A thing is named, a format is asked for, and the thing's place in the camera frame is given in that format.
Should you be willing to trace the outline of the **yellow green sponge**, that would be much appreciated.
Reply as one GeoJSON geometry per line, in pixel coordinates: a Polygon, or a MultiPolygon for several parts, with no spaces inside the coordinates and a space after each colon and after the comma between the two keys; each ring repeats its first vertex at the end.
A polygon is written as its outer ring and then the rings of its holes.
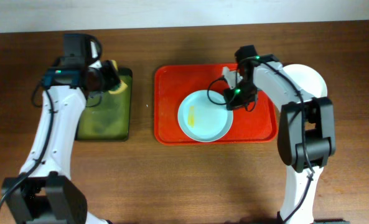
{"type": "MultiPolygon", "coordinates": [[[[114,70],[117,72],[118,71],[118,64],[116,63],[115,60],[110,60],[114,70]]],[[[124,82],[124,81],[119,81],[119,83],[117,85],[115,85],[111,90],[109,90],[108,92],[111,95],[118,95],[122,92],[124,92],[126,89],[128,88],[128,85],[124,82]]]]}

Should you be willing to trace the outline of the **light blue plate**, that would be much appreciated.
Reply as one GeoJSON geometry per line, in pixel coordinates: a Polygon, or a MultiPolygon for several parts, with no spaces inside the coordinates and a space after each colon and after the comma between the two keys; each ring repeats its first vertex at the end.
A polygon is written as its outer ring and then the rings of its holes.
{"type": "Polygon", "coordinates": [[[197,142],[214,142],[224,137],[234,114],[226,109],[224,98],[212,90],[195,91],[181,102],[177,121],[182,132],[197,142]]]}

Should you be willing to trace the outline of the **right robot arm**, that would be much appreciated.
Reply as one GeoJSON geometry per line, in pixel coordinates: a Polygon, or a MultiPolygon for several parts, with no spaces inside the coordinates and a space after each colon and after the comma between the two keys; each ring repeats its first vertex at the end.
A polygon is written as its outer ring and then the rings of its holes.
{"type": "Polygon", "coordinates": [[[273,54],[236,55],[235,70],[225,70],[234,103],[261,90],[280,112],[278,153],[286,165],[284,202],[278,223],[314,223],[319,178],[336,151],[334,107],[327,85],[315,70],[290,71],[273,54]]]}

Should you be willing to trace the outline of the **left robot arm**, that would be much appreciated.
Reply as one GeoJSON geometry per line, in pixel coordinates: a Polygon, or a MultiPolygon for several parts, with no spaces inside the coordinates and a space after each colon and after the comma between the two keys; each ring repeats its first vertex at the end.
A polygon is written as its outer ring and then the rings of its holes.
{"type": "Polygon", "coordinates": [[[114,60],[50,67],[39,82],[42,112],[30,153],[17,177],[2,183],[2,204],[16,223],[106,223],[88,210],[70,164],[80,116],[90,93],[121,93],[114,60]]]}

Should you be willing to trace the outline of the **cream plate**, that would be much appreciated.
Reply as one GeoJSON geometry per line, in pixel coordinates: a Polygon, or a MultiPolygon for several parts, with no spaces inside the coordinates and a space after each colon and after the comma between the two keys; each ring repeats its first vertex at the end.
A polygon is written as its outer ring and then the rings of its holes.
{"type": "Polygon", "coordinates": [[[313,68],[302,64],[290,64],[283,70],[306,92],[316,98],[328,95],[327,85],[322,76],[313,68]]]}

